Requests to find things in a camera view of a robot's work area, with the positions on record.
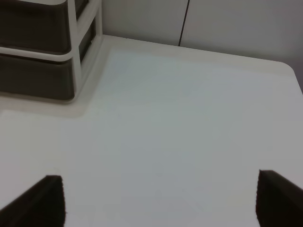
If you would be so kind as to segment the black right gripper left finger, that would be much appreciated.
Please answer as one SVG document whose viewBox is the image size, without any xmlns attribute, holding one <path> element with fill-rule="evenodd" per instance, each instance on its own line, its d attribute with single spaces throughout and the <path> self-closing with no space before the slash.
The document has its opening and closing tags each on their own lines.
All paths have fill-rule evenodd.
<svg viewBox="0 0 303 227">
<path fill-rule="evenodd" d="M 0 210 L 2 227 L 63 227 L 66 207 L 63 180 L 47 175 Z"/>
</svg>

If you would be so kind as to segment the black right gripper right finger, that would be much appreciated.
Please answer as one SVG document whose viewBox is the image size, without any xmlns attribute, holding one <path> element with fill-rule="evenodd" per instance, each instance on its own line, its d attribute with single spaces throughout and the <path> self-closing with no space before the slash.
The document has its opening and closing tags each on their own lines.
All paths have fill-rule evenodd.
<svg viewBox="0 0 303 227">
<path fill-rule="evenodd" d="M 301 227 L 303 190 L 273 170 L 260 170 L 256 216 L 261 227 Z"/>
</svg>

